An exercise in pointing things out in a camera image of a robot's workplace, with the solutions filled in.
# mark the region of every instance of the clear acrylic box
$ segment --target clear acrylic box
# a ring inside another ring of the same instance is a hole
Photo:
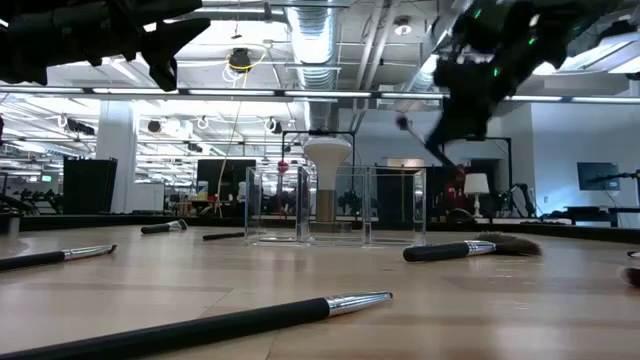
[[[368,176],[366,167],[338,167],[333,198],[334,217],[319,222],[317,174],[311,168],[310,217],[308,243],[316,246],[364,246],[369,243],[370,222],[367,215]]]
[[[369,168],[371,246],[426,245],[426,170]]]
[[[309,173],[294,167],[247,169],[245,241],[249,245],[304,245],[309,237]]]

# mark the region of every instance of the monitor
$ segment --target monitor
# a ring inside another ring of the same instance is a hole
[[[620,191],[620,179],[594,181],[597,178],[617,175],[616,163],[578,163],[578,183],[581,191]]]

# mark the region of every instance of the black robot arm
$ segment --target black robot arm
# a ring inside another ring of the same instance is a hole
[[[468,136],[482,138],[498,105],[516,93],[533,71],[549,62],[559,68],[567,46],[622,0],[500,2],[476,0],[458,17],[452,46],[438,59],[434,83],[449,89],[440,121],[425,147],[444,165],[453,164],[442,145]],[[476,62],[462,50],[493,55]]]

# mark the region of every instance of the lamp shade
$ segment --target lamp shade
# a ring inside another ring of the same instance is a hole
[[[487,174],[467,174],[464,180],[465,194],[489,194]]]

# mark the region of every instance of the white column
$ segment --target white column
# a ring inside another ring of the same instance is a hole
[[[135,181],[139,118],[129,101],[102,101],[96,159],[118,159],[111,212],[130,213]]]

